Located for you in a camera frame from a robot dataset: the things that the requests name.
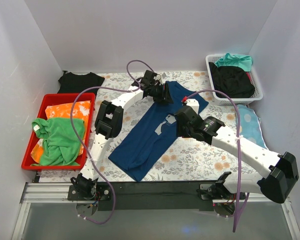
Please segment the dark blue t shirt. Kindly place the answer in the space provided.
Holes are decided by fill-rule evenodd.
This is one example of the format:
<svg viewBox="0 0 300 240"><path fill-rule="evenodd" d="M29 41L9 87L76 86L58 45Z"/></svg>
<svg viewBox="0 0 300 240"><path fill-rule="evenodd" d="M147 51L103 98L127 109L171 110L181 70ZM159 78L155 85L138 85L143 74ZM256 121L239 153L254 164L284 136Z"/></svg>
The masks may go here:
<svg viewBox="0 0 300 240"><path fill-rule="evenodd" d="M173 103L153 103L108 159L133 180L140 182L177 139L174 114L184 97L193 94L176 81L168 81Z"/></svg>

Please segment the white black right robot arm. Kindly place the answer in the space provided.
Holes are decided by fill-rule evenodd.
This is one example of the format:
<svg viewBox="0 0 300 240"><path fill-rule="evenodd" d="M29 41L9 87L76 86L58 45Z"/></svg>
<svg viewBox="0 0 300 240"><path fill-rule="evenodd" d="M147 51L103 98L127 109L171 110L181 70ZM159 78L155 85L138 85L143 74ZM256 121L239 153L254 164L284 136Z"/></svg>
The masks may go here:
<svg viewBox="0 0 300 240"><path fill-rule="evenodd" d="M230 171L223 173L201 193L211 199L227 199L237 192L262 194L282 204L299 180L296 157L263 148L236 133L221 120L212 116L202 119L192 107L184 105L175 113L176 134L193 138L222 149L252 167L256 173L241 176Z"/></svg>

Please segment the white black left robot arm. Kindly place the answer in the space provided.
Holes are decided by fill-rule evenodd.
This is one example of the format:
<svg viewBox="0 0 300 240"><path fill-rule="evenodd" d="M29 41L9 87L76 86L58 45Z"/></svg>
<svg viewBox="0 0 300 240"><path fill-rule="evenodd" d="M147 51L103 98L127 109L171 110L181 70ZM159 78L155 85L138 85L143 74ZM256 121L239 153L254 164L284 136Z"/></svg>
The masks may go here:
<svg viewBox="0 0 300 240"><path fill-rule="evenodd" d="M97 161L105 153L115 137L122 129L124 112L136 102L150 96L159 104L172 104L168 84L163 77L153 71L146 70L144 76L134 81L127 90L119 90L122 94L111 101L103 101L95 120L95 135L87 160L77 177L71 178L75 191L85 200L93 199L97 194Z"/></svg>

